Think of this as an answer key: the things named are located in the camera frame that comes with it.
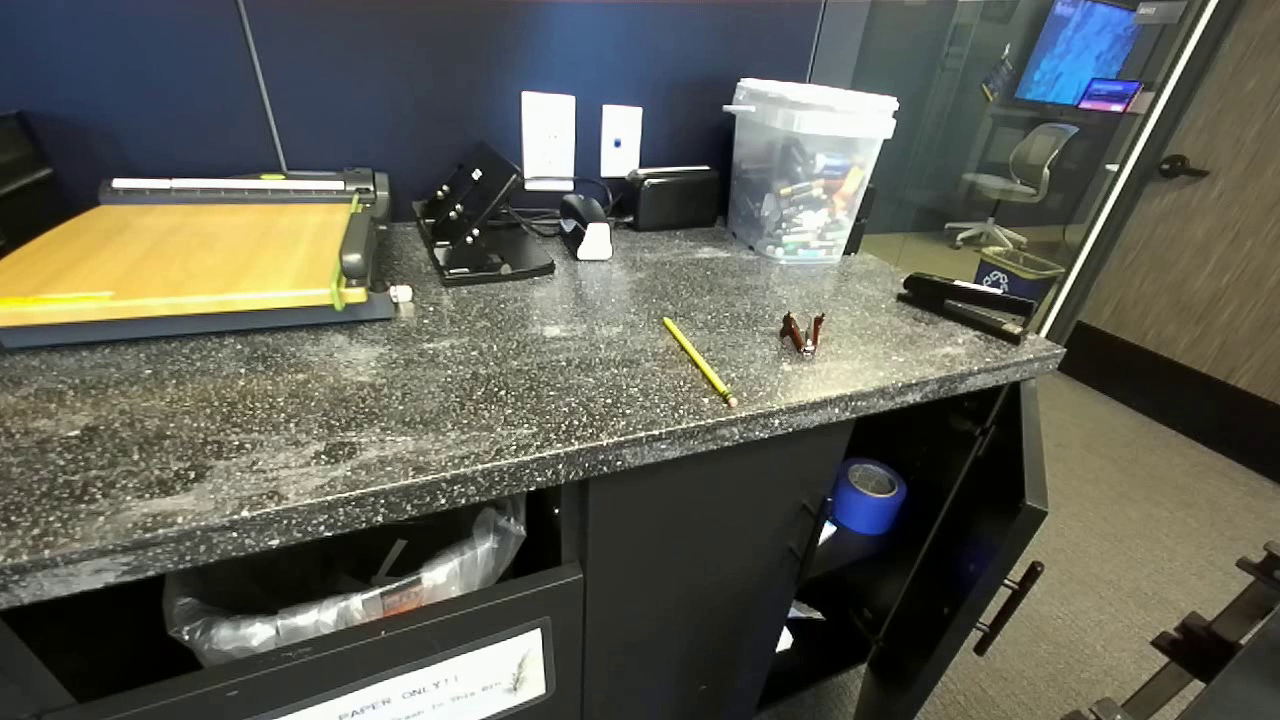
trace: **box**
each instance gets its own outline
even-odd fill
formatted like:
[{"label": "box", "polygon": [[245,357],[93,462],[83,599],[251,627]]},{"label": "box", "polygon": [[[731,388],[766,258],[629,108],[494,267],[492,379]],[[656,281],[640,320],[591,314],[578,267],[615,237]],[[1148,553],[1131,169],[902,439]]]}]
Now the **box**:
[{"label": "box", "polygon": [[729,234],[783,264],[836,264],[891,138],[894,95],[745,77]]},{"label": "box", "polygon": [[1031,252],[984,252],[971,271],[974,286],[988,286],[1002,295],[1019,295],[1031,304],[1038,304],[1058,278],[1063,278],[1058,264]]}]

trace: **black cabinet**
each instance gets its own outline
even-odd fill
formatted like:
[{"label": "black cabinet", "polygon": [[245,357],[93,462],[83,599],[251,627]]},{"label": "black cabinet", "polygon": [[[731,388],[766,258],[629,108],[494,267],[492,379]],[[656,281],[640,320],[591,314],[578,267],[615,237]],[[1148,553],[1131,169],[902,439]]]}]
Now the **black cabinet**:
[{"label": "black cabinet", "polygon": [[[818,541],[853,457],[891,463],[908,503],[879,541]],[[508,716],[745,720],[846,687],[853,667],[844,716],[917,716],[1038,520],[1035,402],[993,388],[532,493],[527,545],[494,590],[221,667],[164,635],[164,579],[16,610],[0,617],[0,704],[288,716],[539,631],[549,691]]]},{"label": "black cabinet", "polygon": [[584,716],[745,720],[846,425],[586,486]]},{"label": "black cabinet", "polygon": [[771,660],[760,708],[858,667],[846,716],[917,716],[1046,512],[1035,395],[994,388],[868,418],[846,457],[891,463],[911,497],[889,536],[815,545],[797,599],[818,619],[791,619],[797,648]]}]

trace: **door frame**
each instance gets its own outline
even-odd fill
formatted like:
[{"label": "door frame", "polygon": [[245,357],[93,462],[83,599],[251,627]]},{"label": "door frame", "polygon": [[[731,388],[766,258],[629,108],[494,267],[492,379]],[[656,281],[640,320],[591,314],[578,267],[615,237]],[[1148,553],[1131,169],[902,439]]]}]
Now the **door frame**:
[{"label": "door frame", "polygon": [[1124,154],[1115,184],[1109,187],[1099,213],[1086,221],[1075,264],[1063,286],[1046,300],[1038,320],[1038,338],[1063,344],[1084,314],[1084,300],[1102,271],[1131,209],[1138,204],[1148,181],[1156,175],[1156,161],[1163,157],[1172,134],[1196,101],[1201,79],[1208,77],[1220,43],[1226,42],[1245,0],[1204,0],[1204,17],[1172,62],[1166,84],[1150,101],[1148,126],[1134,134],[1134,145]]}]

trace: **plastic bag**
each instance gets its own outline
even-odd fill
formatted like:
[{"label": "plastic bag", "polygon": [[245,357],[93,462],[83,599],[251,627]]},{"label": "plastic bag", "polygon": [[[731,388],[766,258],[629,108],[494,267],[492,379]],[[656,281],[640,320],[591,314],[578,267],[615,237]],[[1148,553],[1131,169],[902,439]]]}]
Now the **plastic bag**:
[{"label": "plastic bag", "polygon": [[164,579],[164,625],[170,639],[187,644],[200,655],[200,664],[228,664],[486,590],[508,574],[521,545],[524,503],[508,502],[499,509],[485,509],[472,520],[466,541],[436,553],[412,576],[364,591],[290,603],[274,617],[224,613],[205,599],[200,574],[182,574]]}]

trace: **floor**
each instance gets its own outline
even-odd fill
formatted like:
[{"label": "floor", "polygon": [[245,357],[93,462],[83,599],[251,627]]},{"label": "floor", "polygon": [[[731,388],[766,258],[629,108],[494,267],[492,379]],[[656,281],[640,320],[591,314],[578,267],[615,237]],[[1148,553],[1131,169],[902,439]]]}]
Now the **floor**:
[{"label": "floor", "polygon": [[[1046,258],[1054,264],[1069,264],[1075,258],[1073,252],[1075,227],[1046,226],[1046,227],[1017,227],[1017,234],[1028,237],[1035,258]],[[978,264],[974,243],[954,249],[945,234],[868,234],[863,252],[902,271],[931,271],[931,278],[960,278],[960,281],[971,281]]]},{"label": "floor", "polygon": [[[923,720],[1054,720],[1124,700],[1159,667],[1148,639],[1211,617],[1249,583],[1236,555],[1280,541],[1280,486],[1163,425],[1069,378],[1038,379],[1038,418],[1046,520],[1024,560],[1044,560],[1044,579],[984,660],[954,655]],[[766,720],[846,720],[853,691],[844,676]]]}]

